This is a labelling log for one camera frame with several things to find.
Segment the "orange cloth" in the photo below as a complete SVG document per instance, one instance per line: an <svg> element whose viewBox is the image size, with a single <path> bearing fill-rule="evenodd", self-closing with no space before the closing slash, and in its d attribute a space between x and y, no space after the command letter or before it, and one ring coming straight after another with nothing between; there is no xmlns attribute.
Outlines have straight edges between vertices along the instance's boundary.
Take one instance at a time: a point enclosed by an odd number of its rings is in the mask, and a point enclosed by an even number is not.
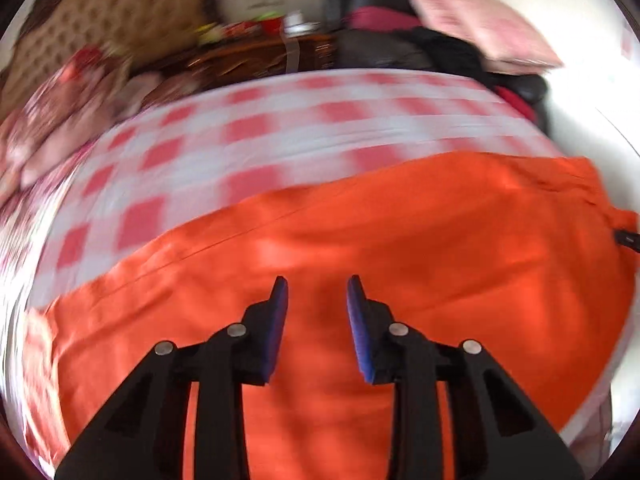
<svg viewBox="0 0 640 480"><path fill-rule="evenodd" d="M447 153L255 196L29 313L27 441L58 463L157 341L206 340L278 274L290 303L276 372L244 390L255 480L370 480L386 468L392 391L358 373L354 273L427 337L481 341L560 430L632 302L635 254L612 228L635 230L636 215L609 205L585 159Z"/></svg>

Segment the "bed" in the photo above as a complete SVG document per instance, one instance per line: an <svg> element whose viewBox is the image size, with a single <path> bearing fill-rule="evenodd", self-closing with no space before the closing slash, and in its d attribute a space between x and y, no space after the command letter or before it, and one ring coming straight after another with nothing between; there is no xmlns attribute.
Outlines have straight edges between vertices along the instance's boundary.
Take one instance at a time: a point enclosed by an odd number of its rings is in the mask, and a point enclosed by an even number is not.
<svg viewBox="0 0 640 480"><path fill-rule="evenodd" d="M11 250L2 281L17 285L5 305L2 393L16 439L25 446L16 332L25 308L42 309L165 231L249 196L457 150L561 155L478 83L409 70L277 76L204 92L113 128L14 197L18 214L4 223ZM606 398L627 336L562 431L567 442ZM50 464L40 465L50 473Z"/></svg>

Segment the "checkered tablecloth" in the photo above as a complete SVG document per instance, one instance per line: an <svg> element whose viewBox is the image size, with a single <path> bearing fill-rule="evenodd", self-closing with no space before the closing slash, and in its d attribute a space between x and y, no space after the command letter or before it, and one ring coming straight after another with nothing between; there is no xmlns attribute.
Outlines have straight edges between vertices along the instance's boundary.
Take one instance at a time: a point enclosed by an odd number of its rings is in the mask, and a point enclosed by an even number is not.
<svg viewBox="0 0 640 480"><path fill-rule="evenodd" d="M559 155L475 81L425 72L278 76L150 111L105 134L79 169L29 305L46 306L168 229L251 195L451 150Z"/></svg>

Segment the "metal pin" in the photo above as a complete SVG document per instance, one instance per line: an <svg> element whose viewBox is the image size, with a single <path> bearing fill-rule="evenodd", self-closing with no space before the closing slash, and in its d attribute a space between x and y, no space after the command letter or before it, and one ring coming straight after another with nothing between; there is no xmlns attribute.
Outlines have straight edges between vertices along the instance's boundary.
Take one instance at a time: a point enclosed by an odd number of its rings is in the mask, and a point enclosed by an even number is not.
<svg viewBox="0 0 640 480"><path fill-rule="evenodd" d="M226 329L226 333L231 337L240 337L246 334L246 327L242 323L233 323Z"/></svg>
<svg viewBox="0 0 640 480"><path fill-rule="evenodd" d="M468 354L478 355L482 351L482 345L473 339L467 339L462 343L462 348Z"/></svg>
<svg viewBox="0 0 640 480"><path fill-rule="evenodd" d="M391 335L405 336L409 333L409 327L403 323L392 323L389 325Z"/></svg>
<svg viewBox="0 0 640 480"><path fill-rule="evenodd" d="M154 351L158 355L169 355L174 351L174 344L171 341L161 341L154 347Z"/></svg>

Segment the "tufted headboard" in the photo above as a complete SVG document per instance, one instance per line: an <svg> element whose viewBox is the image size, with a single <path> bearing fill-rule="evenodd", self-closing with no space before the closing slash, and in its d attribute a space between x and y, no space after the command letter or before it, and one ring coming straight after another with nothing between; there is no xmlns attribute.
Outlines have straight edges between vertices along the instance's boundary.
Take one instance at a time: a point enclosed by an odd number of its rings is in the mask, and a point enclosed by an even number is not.
<svg viewBox="0 0 640 480"><path fill-rule="evenodd" d="M110 43L139 68L196 45L218 0L36 0L0 76L0 120L84 44Z"/></svg>

